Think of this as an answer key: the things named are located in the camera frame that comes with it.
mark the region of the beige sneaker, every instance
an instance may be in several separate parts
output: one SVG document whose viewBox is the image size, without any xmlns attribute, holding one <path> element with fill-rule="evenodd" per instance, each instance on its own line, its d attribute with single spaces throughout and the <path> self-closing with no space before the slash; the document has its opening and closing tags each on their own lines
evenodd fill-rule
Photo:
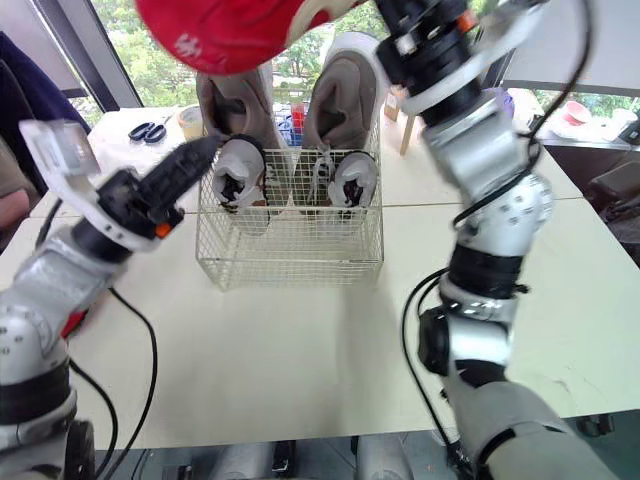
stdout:
<svg viewBox="0 0 640 480">
<path fill-rule="evenodd" d="M 209 135 L 217 134 L 223 141 L 237 134 L 248 135 L 265 150 L 283 148 L 284 141 L 271 115 L 272 78 L 270 64 L 239 75 L 208 76 L 198 73 L 198 101 Z M 286 206 L 291 169 L 285 155 L 267 153 L 265 167 L 268 205 Z"/>
<path fill-rule="evenodd" d="M 368 35 L 343 33 L 329 49 L 302 139 L 303 149 L 317 149 L 318 154 L 301 155 L 293 175 L 293 200 L 299 207 L 333 205 L 328 188 L 348 152 L 329 155 L 328 150 L 369 147 L 387 83 L 375 56 L 377 46 L 378 41 Z"/>
</svg>

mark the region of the orange accent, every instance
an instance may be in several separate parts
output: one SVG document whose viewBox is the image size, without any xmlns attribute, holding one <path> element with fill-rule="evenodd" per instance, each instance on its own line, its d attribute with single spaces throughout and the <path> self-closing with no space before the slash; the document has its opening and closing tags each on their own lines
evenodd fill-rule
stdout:
<svg viewBox="0 0 640 480">
<path fill-rule="evenodd" d="M 460 30 L 462 33 L 467 33 L 477 24 L 478 19 L 476 18 L 476 14 L 471 10 L 467 10 L 458 17 L 458 30 Z"/>
<path fill-rule="evenodd" d="M 168 223 L 161 223 L 160 225 L 156 226 L 156 237 L 164 238 L 169 235 L 169 233 L 171 233 L 171 230 L 171 225 L 169 225 Z"/>
</svg>

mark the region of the red object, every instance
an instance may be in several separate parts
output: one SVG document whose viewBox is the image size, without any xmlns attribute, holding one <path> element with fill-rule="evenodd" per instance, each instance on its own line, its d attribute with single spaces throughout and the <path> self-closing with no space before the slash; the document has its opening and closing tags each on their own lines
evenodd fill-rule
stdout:
<svg viewBox="0 0 640 480">
<path fill-rule="evenodd" d="M 291 116 L 293 117 L 293 128 L 302 130 L 304 128 L 304 103 L 292 104 Z"/>
<path fill-rule="evenodd" d="M 362 0 L 136 0 L 149 30 L 198 71 L 230 75 L 282 52 Z"/>
<path fill-rule="evenodd" d="M 585 107 L 581 103 L 571 100 L 564 106 L 562 118 L 564 118 L 564 120 L 569 123 L 569 125 L 578 127 L 580 125 L 584 125 L 587 122 L 590 122 L 592 116 L 587 107 Z"/>
<path fill-rule="evenodd" d="M 88 311 L 89 310 L 85 310 L 84 312 L 77 312 L 69 315 L 69 320 L 67 320 L 67 324 L 62 329 L 62 332 L 60 332 L 60 336 L 62 338 L 67 338 L 71 335 L 71 333 L 80 326 L 84 318 L 87 316 Z"/>
</svg>

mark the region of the shoelace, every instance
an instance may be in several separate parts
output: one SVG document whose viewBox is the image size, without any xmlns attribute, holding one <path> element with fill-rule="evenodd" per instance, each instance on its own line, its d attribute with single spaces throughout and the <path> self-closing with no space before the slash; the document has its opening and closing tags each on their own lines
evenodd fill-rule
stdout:
<svg viewBox="0 0 640 480">
<path fill-rule="evenodd" d="M 320 186 L 329 186 L 331 177 L 333 177 L 335 170 L 336 167 L 331 158 L 331 153 L 329 150 L 325 150 L 322 152 L 322 157 L 318 158 L 313 166 L 313 176 L 311 178 L 311 188 L 307 195 L 307 203 L 310 203 L 311 199 L 313 199 L 314 205 L 318 203 L 318 191 L 320 190 Z"/>
</svg>

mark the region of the black cable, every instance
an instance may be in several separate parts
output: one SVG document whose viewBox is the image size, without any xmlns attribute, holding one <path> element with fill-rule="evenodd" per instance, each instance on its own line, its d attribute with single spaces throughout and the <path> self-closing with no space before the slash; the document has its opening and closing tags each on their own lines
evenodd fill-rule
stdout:
<svg viewBox="0 0 640 480">
<path fill-rule="evenodd" d="M 56 213 L 60 209 L 61 205 L 62 205 L 62 200 L 57 199 L 56 203 L 53 205 L 53 207 L 47 214 L 47 217 L 44 223 L 42 224 L 42 227 L 40 227 L 40 231 L 38 232 L 38 238 L 36 239 L 36 248 L 39 247 L 46 240 L 47 235 L 49 234 L 49 230 L 51 229 L 51 223 L 53 221 L 53 218 L 55 217 Z M 151 339 L 152 369 L 151 369 L 151 384 L 149 385 L 149 392 L 147 393 L 147 399 L 144 405 L 144 409 L 142 411 L 142 415 L 140 416 L 140 420 L 138 421 L 138 425 L 136 426 L 133 434 L 131 435 L 131 438 L 127 442 L 127 445 L 125 446 L 120 456 L 118 456 L 118 458 L 116 459 L 114 464 L 111 466 L 109 471 L 105 474 L 105 477 L 104 477 L 105 479 L 110 479 L 113 476 L 114 472 L 123 462 L 124 458 L 129 453 L 129 450 L 131 450 L 131 446 L 133 445 L 136 438 L 138 437 L 138 434 L 142 429 L 142 425 L 144 424 L 147 418 L 147 414 L 149 413 L 149 409 L 151 407 L 151 401 L 153 399 L 153 394 L 156 388 L 156 380 L 158 378 L 158 342 L 156 339 L 155 331 L 151 326 L 151 323 L 149 323 L 149 320 L 147 320 L 147 318 L 144 315 L 142 315 L 142 313 L 140 313 L 135 307 L 133 307 L 129 302 L 127 302 L 115 290 L 115 288 L 111 287 L 109 288 L 109 291 L 120 303 L 122 303 L 125 307 L 127 307 L 134 314 L 136 314 L 149 330 L 149 336 Z M 111 460 L 111 457 L 113 456 L 115 444 L 118 437 L 118 417 L 117 417 L 115 408 L 113 407 L 113 403 L 111 402 L 111 399 L 109 398 L 107 393 L 102 389 L 102 387 L 100 387 L 100 385 L 98 385 L 98 383 L 93 378 L 91 378 L 89 374 L 84 372 L 71 358 L 69 359 L 69 365 L 73 371 L 75 371 L 78 375 L 84 378 L 93 388 L 95 388 L 95 390 L 98 392 L 98 394 L 102 397 L 102 399 L 107 404 L 107 408 L 109 409 L 109 413 L 111 415 L 111 428 L 112 428 L 111 440 L 109 441 L 107 455 L 105 456 L 104 460 L 100 464 L 100 467 L 98 467 L 98 469 L 96 470 L 95 477 L 98 478 L 98 476 L 102 474 L 107 464 Z"/>
<path fill-rule="evenodd" d="M 151 326 L 151 323 L 149 323 L 149 320 L 147 320 L 142 313 L 140 313 L 135 307 L 133 307 L 129 302 L 127 302 L 124 298 L 122 298 L 122 295 L 120 295 L 115 288 L 111 287 L 109 288 L 109 291 L 114 297 L 116 297 L 116 299 L 120 303 L 122 303 L 125 307 L 127 307 L 129 310 L 135 313 L 140 318 L 140 320 L 142 320 L 142 322 L 145 324 L 145 326 L 147 327 L 147 330 L 149 330 L 149 337 L 151 340 L 152 365 L 151 365 L 151 384 L 149 385 L 147 400 L 145 402 L 144 409 L 142 410 L 142 415 L 140 416 L 140 420 L 138 421 L 138 425 L 136 425 L 136 428 L 133 431 L 133 434 L 131 434 L 131 438 L 127 442 L 127 445 L 124 447 L 124 450 L 122 450 L 122 453 L 120 454 L 120 456 L 116 459 L 113 465 L 111 465 L 111 468 L 105 474 L 104 480 L 109 480 L 113 476 L 116 469 L 120 466 L 120 464 L 123 462 L 123 460 L 129 453 L 129 450 L 131 450 L 131 446 L 136 441 L 136 438 L 138 437 L 138 434 L 142 429 L 142 425 L 144 425 L 144 422 L 147 419 L 147 414 L 149 413 L 149 409 L 151 408 L 151 401 L 153 400 L 153 394 L 156 389 L 156 380 L 158 378 L 158 342 L 156 339 L 155 331 Z"/>
<path fill-rule="evenodd" d="M 109 461 L 111 461 L 111 457 L 113 456 L 113 452 L 116 448 L 116 442 L 118 441 L 118 415 L 116 414 L 116 409 L 114 408 L 109 395 L 107 395 L 107 392 L 105 392 L 98 382 L 91 378 L 87 372 L 82 370 L 82 368 L 80 368 L 71 357 L 69 357 L 69 367 L 71 367 L 71 370 L 76 372 L 78 376 L 82 377 L 96 392 L 98 392 L 98 395 L 100 395 L 104 400 L 104 403 L 107 404 L 109 415 L 111 416 L 111 439 L 109 440 L 107 454 L 104 456 L 100 466 L 96 469 L 95 478 L 98 478 L 106 468 Z"/>
<path fill-rule="evenodd" d="M 62 205 L 62 200 L 58 198 L 56 203 L 53 204 L 53 207 L 51 207 L 51 210 L 49 210 L 47 217 L 44 219 L 44 223 L 40 227 L 38 238 L 36 238 L 36 248 L 42 245 L 47 239 L 47 235 L 49 235 L 49 230 L 51 229 L 51 222 L 53 222 L 53 218 L 56 216 L 56 213 L 58 213 L 58 210 L 60 210 L 60 205 Z"/>
<path fill-rule="evenodd" d="M 47 235 L 49 235 L 49 230 L 51 229 L 51 223 L 53 222 L 53 219 L 60 209 L 61 205 L 62 200 L 58 198 L 53 204 L 53 207 L 51 207 L 51 210 L 49 210 L 49 213 L 47 214 L 47 217 L 45 218 L 44 223 L 42 224 L 42 226 L 40 227 L 40 231 L 38 232 L 38 237 L 36 238 L 36 248 L 42 245 L 47 239 Z M 98 384 L 98 382 L 91 378 L 91 376 L 87 372 L 82 370 L 82 368 L 80 368 L 80 366 L 71 357 L 69 357 L 69 367 L 81 378 L 83 378 L 89 385 L 91 385 L 93 389 L 98 393 L 98 395 L 102 397 L 102 400 L 104 400 L 104 403 L 107 405 L 107 409 L 109 410 L 109 416 L 111 417 L 111 438 L 109 439 L 107 453 L 102 460 L 102 463 L 95 472 L 95 478 L 98 478 L 107 467 L 109 461 L 111 461 L 113 452 L 116 448 L 116 442 L 118 441 L 118 414 L 116 413 L 116 409 L 113 406 L 113 402 L 109 398 L 107 392 Z"/>
<path fill-rule="evenodd" d="M 416 373 L 415 368 L 413 368 L 413 363 L 411 362 L 411 358 L 409 357 L 409 350 L 407 348 L 407 333 L 406 333 L 407 315 L 409 313 L 411 302 L 413 301 L 415 296 L 418 294 L 418 292 L 422 290 L 422 288 L 424 288 L 430 282 L 437 281 L 448 270 L 449 270 L 448 268 L 443 268 L 441 270 L 438 270 L 437 272 L 432 273 L 431 275 L 423 279 L 420 283 L 418 283 L 418 285 L 416 285 L 416 287 L 411 291 L 411 293 L 407 297 L 407 301 L 405 302 L 404 308 L 402 310 L 402 323 L 400 326 L 400 332 L 402 337 L 402 353 L 404 354 L 404 359 L 407 362 L 407 365 L 409 366 L 409 370 L 411 371 L 411 376 L 413 377 L 416 387 L 418 387 L 418 390 L 420 391 L 420 395 L 422 396 L 424 403 L 427 405 L 427 408 L 429 409 L 429 413 L 431 414 L 433 423 L 436 425 L 436 428 L 438 429 L 438 433 L 440 433 L 440 436 L 442 437 L 442 440 L 445 443 L 445 448 L 447 449 L 447 454 L 449 455 L 449 458 L 454 459 L 456 457 L 454 447 L 451 444 L 451 441 L 449 440 L 449 437 L 447 436 L 446 432 L 444 431 L 442 424 L 440 423 L 440 419 L 438 418 L 438 415 L 436 414 L 436 411 L 433 408 L 431 401 L 429 400 L 429 395 L 427 395 L 427 392 L 425 391 L 424 387 L 420 383 L 420 379 L 418 378 L 418 374 Z M 431 291 L 434 286 L 435 285 L 433 284 L 429 285 L 427 287 L 427 291 Z"/>
<path fill-rule="evenodd" d="M 147 455 L 148 452 L 149 452 L 149 450 L 145 448 L 142 451 L 142 453 L 140 454 L 140 457 L 138 458 L 138 461 L 136 462 L 136 466 L 133 467 L 133 472 L 131 472 L 131 480 L 135 480 L 136 473 L 138 472 L 138 468 L 140 468 L 140 464 L 142 464 L 142 459 L 143 458 L 145 459 L 144 463 L 147 463 L 146 458 L 149 458 L 149 456 Z M 142 470 L 144 470 L 144 464 L 142 464 L 142 468 L 140 468 L 140 473 L 138 474 L 138 478 L 142 477 Z"/>
<path fill-rule="evenodd" d="M 536 140 L 536 135 L 540 132 L 540 129 L 547 122 L 547 120 L 549 120 L 551 115 L 553 115 L 555 111 L 562 106 L 564 101 L 571 94 L 571 92 L 577 85 L 578 80 L 584 73 L 584 70 L 586 69 L 589 63 L 589 59 L 591 58 L 591 53 L 593 51 L 595 26 L 593 21 L 593 8 L 591 5 L 591 0 L 580 0 L 580 2 L 583 7 L 582 13 L 583 13 L 583 21 L 585 25 L 585 38 L 584 38 L 584 47 L 582 50 L 582 55 L 580 57 L 580 61 L 578 62 L 578 66 L 576 67 L 573 75 L 569 79 L 569 82 L 567 83 L 567 86 L 565 87 L 565 89 L 553 101 L 553 103 L 551 104 L 551 107 L 549 107 L 549 110 L 547 110 L 547 112 L 543 115 L 543 117 L 540 119 L 537 125 L 533 128 L 533 130 L 531 130 L 531 132 L 529 132 L 526 135 L 529 138 L 529 144 L 527 146 L 528 154 L 529 154 L 529 163 L 518 175 L 516 175 L 513 179 L 505 183 L 502 187 L 498 188 L 494 192 L 490 193 L 489 195 L 479 200 L 478 202 L 474 203 L 472 206 L 470 206 L 469 208 L 464 210 L 462 213 L 457 215 L 453 219 L 454 228 L 457 228 L 460 222 L 468 218 L 470 215 L 473 215 L 475 212 L 477 212 L 481 208 L 486 207 L 491 202 L 500 198 L 502 195 L 504 195 L 509 190 L 514 188 L 516 185 L 518 185 L 522 181 L 522 179 L 524 179 L 527 175 L 529 175 L 533 171 L 534 167 L 538 163 L 538 159 L 540 158 L 540 154 L 541 154 L 541 147 L 538 140 Z"/>
</svg>

